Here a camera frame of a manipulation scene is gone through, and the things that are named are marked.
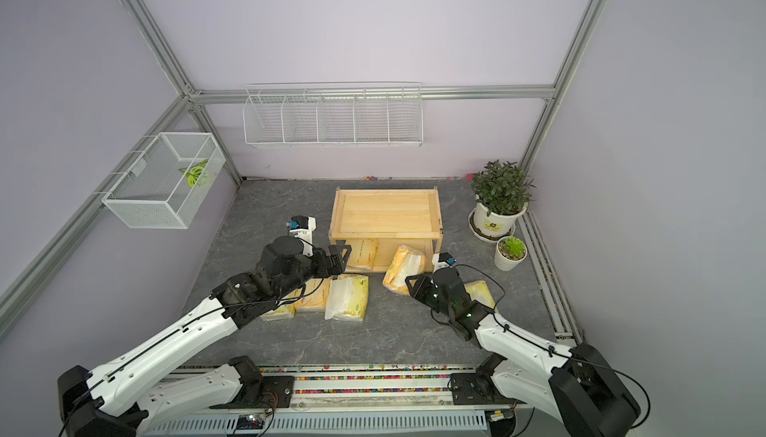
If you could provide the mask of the orange tissue pack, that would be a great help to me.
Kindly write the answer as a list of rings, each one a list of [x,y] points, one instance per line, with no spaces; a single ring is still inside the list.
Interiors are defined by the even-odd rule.
[[[323,313],[330,292],[330,279],[312,279],[305,285],[303,298],[296,304],[298,313]]]
[[[374,269],[379,241],[377,239],[348,240],[351,254],[346,266],[350,272],[372,272]]]
[[[383,287],[394,293],[409,295],[406,280],[422,274],[425,265],[426,259],[422,252],[408,246],[400,246],[385,273]]]

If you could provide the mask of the wooden two-tier shelf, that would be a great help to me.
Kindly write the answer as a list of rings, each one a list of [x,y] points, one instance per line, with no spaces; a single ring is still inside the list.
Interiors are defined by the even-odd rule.
[[[379,249],[372,272],[384,273],[397,249],[404,245],[425,255],[426,269],[441,252],[443,224],[439,193],[433,189],[338,189],[332,210],[329,239],[377,239]]]

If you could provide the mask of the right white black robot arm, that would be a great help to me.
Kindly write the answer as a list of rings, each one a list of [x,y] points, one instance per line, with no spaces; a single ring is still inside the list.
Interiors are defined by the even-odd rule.
[[[405,279],[410,297],[444,315],[458,337],[491,353],[477,369],[500,395],[557,419],[572,436],[626,436],[648,420],[624,384],[638,381],[608,364],[593,346],[556,344],[472,299],[455,268]]]

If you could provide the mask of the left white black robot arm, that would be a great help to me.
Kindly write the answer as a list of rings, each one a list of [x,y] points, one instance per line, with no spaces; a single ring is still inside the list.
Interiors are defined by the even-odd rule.
[[[349,245],[320,249],[281,236],[265,247],[254,270],[230,277],[184,317],[144,343],[93,369],[76,365],[58,379],[61,435],[141,436],[170,420],[209,407],[277,410],[292,386],[265,380],[247,356],[183,380],[164,378],[208,346],[290,303],[308,281],[346,270]]]

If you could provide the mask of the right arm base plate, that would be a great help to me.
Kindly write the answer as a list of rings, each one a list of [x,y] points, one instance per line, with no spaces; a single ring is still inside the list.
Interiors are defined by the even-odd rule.
[[[452,373],[447,389],[454,405],[515,405],[517,399],[506,397],[492,380],[476,372]]]

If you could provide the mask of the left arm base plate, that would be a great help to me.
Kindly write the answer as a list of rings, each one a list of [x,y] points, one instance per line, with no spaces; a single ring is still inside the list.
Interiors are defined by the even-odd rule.
[[[294,389],[292,375],[267,375],[255,383],[247,383],[228,403],[213,405],[211,409],[268,409],[288,408]]]

